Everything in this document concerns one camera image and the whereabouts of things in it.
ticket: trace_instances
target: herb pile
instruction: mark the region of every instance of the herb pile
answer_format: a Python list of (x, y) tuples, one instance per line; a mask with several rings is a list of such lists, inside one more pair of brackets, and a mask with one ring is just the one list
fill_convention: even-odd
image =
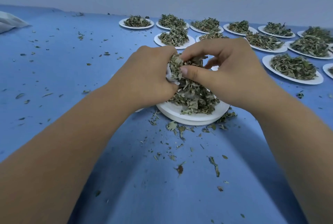
[(313, 80), (316, 77), (316, 67), (302, 57), (291, 58), (289, 54), (276, 55), (271, 59), (270, 66), (297, 80)]
[(248, 42), (261, 49), (265, 50), (276, 50), (281, 48), (284, 45), (284, 42), (277, 39), (273, 36), (267, 36), (267, 35), (261, 35), (259, 33), (248, 33), (245, 38), (248, 40)]
[(183, 65), (203, 67), (203, 58), (192, 58), (184, 62), (179, 58), (179, 55), (173, 54), (169, 61), (172, 79), (180, 83), (177, 93), (169, 101), (184, 106), (181, 114), (211, 114), (215, 110), (215, 105), (220, 101), (207, 88), (190, 79), (183, 78), (179, 69)]
[(281, 23), (268, 22), (268, 24), (264, 28), (264, 31), (270, 34), (284, 36), (284, 37), (290, 37), (293, 35), (291, 29), (286, 29), (285, 23), (282, 25)]
[(163, 15), (159, 20), (159, 24), (163, 27), (174, 29), (174, 28), (185, 28), (186, 22), (184, 19), (179, 19), (177, 16), (172, 14)]
[(163, 32), (159, 36), (163, 44), (173, 45), (175, 47), (184, 45), (189, 41), (187, 31), (183, 28), (171, 29), (170, 32)]
[(303, 36), (310, 35), (315, 37), (320, 37), (325, 40), (326, 43), (333, 43), (333, 37), (331, 37), (331, 32), (320, 27), (309, 27), (303, 32)]
[(211, 18), (211, 17), (209, 17), (208, 19), (204, 19), (202, 21), (191, 22), (191, 25), (194, 28), (197, 28), (204, 32), (211, 32), (211, 31), (219, 32), (220, 31), (220, 28), (219, 28), (220, 22), (218, 20), (216, 20), (215, 18)]
[(243, 20), (241, 22), (234, 22), (234, 23), (229, 24), (228, 29), (233, 32), (246, 34), (246, 33), (248, 33), (249, 22), (246, 20)]
[(303, 36), (290, 44), (290, 48), (304, 54), (312, 55), (315, 57), (327, 57), (328, 45), (325, 40), (320, 37)]
[(212, 38), (229, 38), (229, 37), (223, 36), (222, 33), (220, 33), (219, 31), (211, 31), (208, 34), (204, 34), (199, 37), (200, 40), (212, 39)]
[(147, 21), (146, 18), (148, 18), (148, 16), (146, 16), (145, 18), (141, 16), (131, 16), (124, 21), (124, 24), (128, 27), (147, 27), (151, 23)]

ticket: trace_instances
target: plastic bag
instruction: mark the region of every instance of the plastic bag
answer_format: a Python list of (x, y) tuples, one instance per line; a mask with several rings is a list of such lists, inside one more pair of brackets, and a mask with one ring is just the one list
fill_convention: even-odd
[(0, 11), (0, 33), (9, 31), (15, 27), (21, 28), (29, 25), (22, 19), (6, 12)]

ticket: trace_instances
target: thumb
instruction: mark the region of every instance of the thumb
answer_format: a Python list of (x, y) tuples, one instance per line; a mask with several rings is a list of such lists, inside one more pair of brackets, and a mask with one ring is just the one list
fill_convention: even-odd
[(181, 66), (180, 69), (184, 77), (198, 82), (208, 89), (214, 80), (214, 74), (216, 73), (215, 71), (210, 71), (197, 66)]

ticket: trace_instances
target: fingernail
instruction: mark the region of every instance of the fingernail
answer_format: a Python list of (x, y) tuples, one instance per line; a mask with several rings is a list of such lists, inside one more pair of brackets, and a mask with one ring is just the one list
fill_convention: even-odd
[(187, 74), (187, 68), (186, 68), (185, 66), (181, 66), (180, 69), (181, 69), (181, 73), (182, 73), (184, 76), (186, 76), (186, 74)]

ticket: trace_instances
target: blue table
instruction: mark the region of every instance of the blue table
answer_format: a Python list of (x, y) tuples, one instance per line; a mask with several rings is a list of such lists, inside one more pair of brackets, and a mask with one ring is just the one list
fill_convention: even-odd
[[(76, 16), (57, 9), (13, 6), (0, 10), (32, 25), (0, 35), (0, 90), (6, 89), (0, 91), (0, 161), (81, 100), (83, 90), (105, 84), (141, 45), (157, 46), (153, 38), (162, 31), (156, 25), (147, 30), (122, 28), (118, 22), (124, 16)], [(291, 28), (294, 33), (306, 29)], [(83, 40), (78, 33), (84, 34)], [(201, 34), (189, 29), (189, 35)], [(260, 59), (267, 55), (256, 54)], [(309, 60), (319, 67), (324, 83), (307, 86), (268, 74), (291, 95), (303, 90), (301, 101), (333, 128), (329, 116), (333, 99), (328, 97), (333, 80), (322, 71), (330, 61)], [(16, 100), (19, 93), (25, 96)], [(186, 130), (183, 143), (179, 135), (167, 131), (170, 120), (162, 114), (157, 126), (149, 123), (155, 111), (152, 107), (135, 113), (117, 130), (90, 175), (70, 223), (306, 223), (250, 113), (234, 108), (238, 116), (228, 120), (228, 130)], [(168, 157), (169, 151), (176, 161)], [(157, 152), (162, 154), (158, 161)], [(207, 156), (214, 157), (220, 177)], [(174, 168), (182, 162), (186, 162), (184, 172), (178, 177)]]

